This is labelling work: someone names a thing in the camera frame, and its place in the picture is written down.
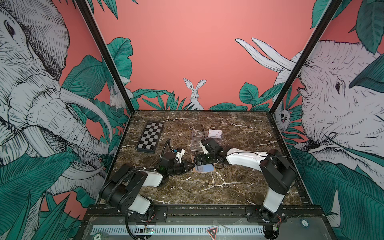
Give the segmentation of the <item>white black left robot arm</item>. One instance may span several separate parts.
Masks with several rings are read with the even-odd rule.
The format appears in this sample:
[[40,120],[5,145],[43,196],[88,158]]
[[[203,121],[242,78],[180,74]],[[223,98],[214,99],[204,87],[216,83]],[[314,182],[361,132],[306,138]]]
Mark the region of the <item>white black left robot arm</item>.
[[116,208],[127,214],[136,213],[150,219],[154,216],[153,202],[140,195],[143,187],[161,187],[169,179],[190,172],[196,164],[180,160],[174,152],[160,156],[154,168],[135,167],[124,164],[104,183],[100,198],[108,208]]

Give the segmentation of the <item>black corner frame post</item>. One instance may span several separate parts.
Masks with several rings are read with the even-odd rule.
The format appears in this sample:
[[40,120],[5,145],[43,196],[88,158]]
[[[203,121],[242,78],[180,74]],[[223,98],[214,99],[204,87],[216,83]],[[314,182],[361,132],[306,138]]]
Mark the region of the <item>black corner frame post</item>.
[[101,52],[101,55],[103,57],[103,60],[105,61],[106,65],[107,65],[107,68],[108,70],[110,71],[115,83],[117,84],[118,86],[118,89],[120,90],[120,93],[122,94],[122,97],[130,111],[131,114],[134,114],[135,113],[135,109],[134,109],[134,106],[126,92],[126,88],[125,86],[123,85],[123,82],[120,78],[120,75],[119,75],[119,72],[117,70],[117,67],[115,65],[115,62],[113,61],[112,59],[112,56],[110,54],[110,51],[103,39],[103,36],[100,32],[100,29],[99,27],[97,26],[97,23],[93,17],[93,14],[90,10],[90,7],[89,7],[89,4],[87,1],[83,1],[83,0],[76,0],[75,1],[87,26],[88,26],[88,29],[90,30],[91,34],[92,34],[92,37],[94,39],[94,41],[96,42],[96,45],[99,49],[99,51]]
[[317,26],[315,27],[315,30],[313,31],[313,33],[311,35],[308,43],[306,44],[305,48],[303,49],[302,54],[300,55],[297,63],[295,64],[293,70],[291,71],[288,79],[286,80],[285,84],[283,85],[277,99],[275,100],[274,104],[270,108],[270,110],[269,110],[270,115],[273,115],[276,112],[276,110],[278,109],[279,104],[283,101],[284,96],[288,92],[288,90],[291,87],[291,85],[293,84],[294,80],[297,78],[299,71],[302,69],[306,60],[311,55],[317,42],[319,41],[320,37],[323,35],[327,26],[331,22],[333,16],[335,15],[335,13],[338,10],[341,3],[342,3],[342,0],[332,0],[328,3],[325,11],[323,12],[323,15],[321,16]]

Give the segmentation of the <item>black white checkered board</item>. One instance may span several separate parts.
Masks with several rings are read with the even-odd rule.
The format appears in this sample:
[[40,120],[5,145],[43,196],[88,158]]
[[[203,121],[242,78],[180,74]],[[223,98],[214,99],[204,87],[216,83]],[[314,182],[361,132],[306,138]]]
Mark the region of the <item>black white checkered board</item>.
[[141,153],[154,154],[163,129],[163,123],[148,121],[138,140],[136,150]]

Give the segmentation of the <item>red triangle warning sticker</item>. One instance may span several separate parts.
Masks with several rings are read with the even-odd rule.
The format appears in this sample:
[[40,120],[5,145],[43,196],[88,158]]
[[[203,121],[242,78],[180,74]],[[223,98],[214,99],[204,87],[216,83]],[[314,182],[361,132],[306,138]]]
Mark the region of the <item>red triangle warning sticker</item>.
[[210,227],[206,229],[208,235],[211,237],[212,240],[216,240],[217,234],[218,234],[218,226]]

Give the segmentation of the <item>black corner frame post left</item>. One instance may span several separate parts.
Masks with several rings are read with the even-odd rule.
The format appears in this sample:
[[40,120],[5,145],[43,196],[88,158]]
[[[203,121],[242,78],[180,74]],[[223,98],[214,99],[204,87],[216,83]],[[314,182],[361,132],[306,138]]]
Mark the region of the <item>black corner frame post left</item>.
[[130,111],[131,114],[134,114],[135,113],[135,109],[134,109],[134,106],[126,92],[126,88],[125,86],[123,85],[123,82],[120,78],[120,75],[119,75],[119,72],[117,70],[117,67],[115,65],[115,62],[113,61],[112,59],[112,56],[110,54],[110,51],[103,39],[103,36],[100,32],[100,29],[99,27],[97,26],[97,23],[93,17],[93,14],[90,10],[90,7],[89,7],[89,4],[87,1],[83,1],[83,0],[76,0],[75,1],[87,26],[88,26],[88,29],[90,30],[91,34],[92,34],[92,37],[94,39],[94,41],[96,42],[96,45],[99,49],[99,51],[101,52],[101,55],[103,57],[103,60],[105,61],[106,65],[107,65],[107,68],[108,70],[110,71],[115,83],[117,84],[118,86],[118,89],[120,90],[120,93],[122,94],[122,97]]

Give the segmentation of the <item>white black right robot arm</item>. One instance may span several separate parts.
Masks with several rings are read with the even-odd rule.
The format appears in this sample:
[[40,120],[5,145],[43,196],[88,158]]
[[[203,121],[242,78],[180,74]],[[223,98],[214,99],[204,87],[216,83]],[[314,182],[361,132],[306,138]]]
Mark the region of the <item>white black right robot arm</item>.
[[260,216],[267,223],[284,221],[282,202],[298,178],[298,172],[288,157],[281,155],[278,150],[251,152],[225,147],[218,153],[205,151],[197,154],[193,160],[198,167],[206,164],[237,165],[263,173],[269,189],[260,207]]

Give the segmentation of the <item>white pink credit card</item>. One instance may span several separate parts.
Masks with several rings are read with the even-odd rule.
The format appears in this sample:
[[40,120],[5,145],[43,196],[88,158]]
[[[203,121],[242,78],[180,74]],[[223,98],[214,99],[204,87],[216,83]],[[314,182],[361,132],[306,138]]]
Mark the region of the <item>white pink credit card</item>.
[[209,136],[209,138],[221,139],[222,138],[222,131],[209,129],[208,136]]

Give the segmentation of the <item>clear acrylic organizer box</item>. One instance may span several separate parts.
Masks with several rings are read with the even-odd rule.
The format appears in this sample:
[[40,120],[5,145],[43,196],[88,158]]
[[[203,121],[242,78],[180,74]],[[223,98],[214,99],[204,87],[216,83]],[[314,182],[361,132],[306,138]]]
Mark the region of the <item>clear acrylic organizer box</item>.
[[[209,138],[208,136],[209,130],[206,131],[198,131],[198,130],[193,130],[192,132],[192,137],[191,137],[191,151],[195,153],[203,153],[202,148],[200,147],[200,141],[205,138]],[[223,131],[222,131],[222,138],[221,139],[215,139],[216,142],[221,145],[223,141]]]

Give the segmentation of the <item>black front mounting rail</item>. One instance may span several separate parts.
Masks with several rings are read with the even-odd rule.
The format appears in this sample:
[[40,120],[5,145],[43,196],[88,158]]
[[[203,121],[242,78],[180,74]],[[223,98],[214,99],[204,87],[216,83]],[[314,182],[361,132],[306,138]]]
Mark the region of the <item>black front mounting rail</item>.
[[[246,218],[251,223],[267,223],[263,220],[259,205],[155,205],[152,223],[165,223],[171,218]],[[88,208],[83,218],[84,223],[90,220],[106,218],[107,220],[124,220],[125,214],[117,209],[109,209],[104,205],[93,205]],[[275,222],[285,222],[293,218],[326,219],[320,206],[285,205],[277,213]]]

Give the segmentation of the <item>black corner frame post right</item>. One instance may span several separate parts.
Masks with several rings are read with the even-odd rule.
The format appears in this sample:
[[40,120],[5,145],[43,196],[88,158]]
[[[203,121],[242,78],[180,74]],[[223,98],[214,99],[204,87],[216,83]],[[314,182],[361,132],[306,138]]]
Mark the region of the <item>black corner frame post right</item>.
[[276,110],[278,109],[279,104],[283,101],[284,96],[288,92],[288,90],[291,87],[291,85],[293,84],[294,80],[297,78],[299,71],[302,69],[306,60],[311,55],[317,42],[319,41],[320,37],[323,35],[327,26],[331,22],[333,16],[335,15],[335,13],[338,10],[341,3],[342,3],[342,0],[332,0],[328,3],[325,11],[323,12],[323,15],[321,16],[317,26],[315,27],[315,30],[313,31],[313,33],[311,35],[308,43],[306,44],[305,48],[303,49],[302,54],[300,55],[297,63],[295,64],[293,70],[291,71],[288,79],[286,80],[285,84],[283,85],[277,99],[275,100],[274,104],[270,108],[270,110],[269,110],[270,115],[273,115],[276,112]]

